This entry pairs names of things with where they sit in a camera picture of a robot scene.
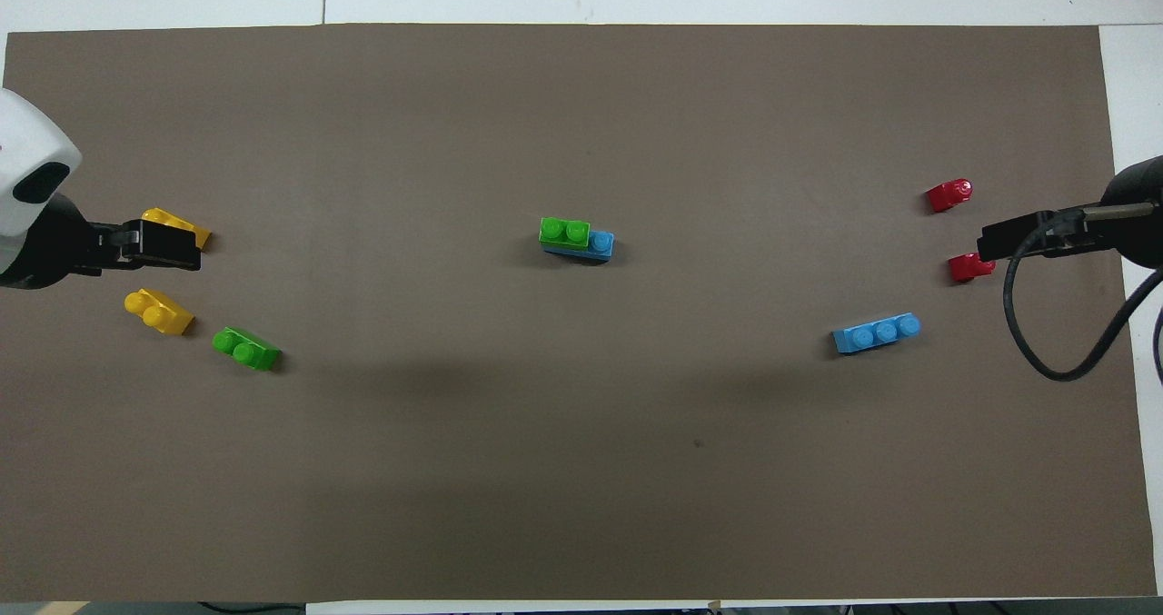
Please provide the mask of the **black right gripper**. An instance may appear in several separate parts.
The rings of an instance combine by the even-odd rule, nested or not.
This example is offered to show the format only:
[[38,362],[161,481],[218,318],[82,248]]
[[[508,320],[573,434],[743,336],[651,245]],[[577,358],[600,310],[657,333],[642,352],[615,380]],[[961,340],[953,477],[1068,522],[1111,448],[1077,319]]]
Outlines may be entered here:
[[[1065,250],[1043,233],[1025,256],[1071,256],[1114,250],[1123,259],[1148,270],[1162,264],[1162,158],[1155,156],[1122,169],[1110,181],[1100,201],[1084,203],[1079,224],[1066,226],[1059,238]],[[1023,239],[1050,222],[1056,210],[1034,210],[1025,216],[984,226],[978,238],[978,258],[999,262],[1013,258]]]

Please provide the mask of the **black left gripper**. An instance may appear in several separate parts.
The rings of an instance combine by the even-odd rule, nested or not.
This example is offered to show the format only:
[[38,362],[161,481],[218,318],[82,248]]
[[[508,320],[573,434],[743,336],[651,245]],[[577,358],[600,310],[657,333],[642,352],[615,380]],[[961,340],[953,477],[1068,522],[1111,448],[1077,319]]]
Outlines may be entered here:
[[[104,276],[120,252],[108,242],[116,224],[90,222],[67,196],[55,195],[24,234],[14,260],[1,274],[3,288],[36,291],[67,276]],[[155,222],[121,226],[121,258],[138,266],[184,271],[201,269],[195,233]]]

